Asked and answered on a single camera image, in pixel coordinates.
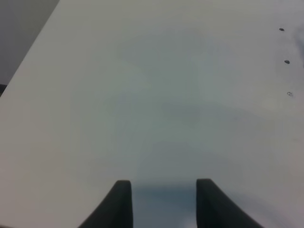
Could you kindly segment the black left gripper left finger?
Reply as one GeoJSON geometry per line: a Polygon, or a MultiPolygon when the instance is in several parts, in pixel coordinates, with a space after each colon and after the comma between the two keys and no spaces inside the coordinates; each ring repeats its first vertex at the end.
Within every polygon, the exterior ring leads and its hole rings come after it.
{"type": "Polygon", "coordinates": [[[132,186],[128,180],[118,180],[80,228],[132,228],[132,186]]]}

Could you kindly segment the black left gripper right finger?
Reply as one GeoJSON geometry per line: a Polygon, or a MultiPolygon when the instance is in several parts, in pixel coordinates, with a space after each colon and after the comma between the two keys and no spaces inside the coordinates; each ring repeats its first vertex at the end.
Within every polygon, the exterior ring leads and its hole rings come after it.
{"type": "Polygon", "coordinates": [[[199,228],[260,228],[211,179],[196,181],[196,222],[199,228]]]}

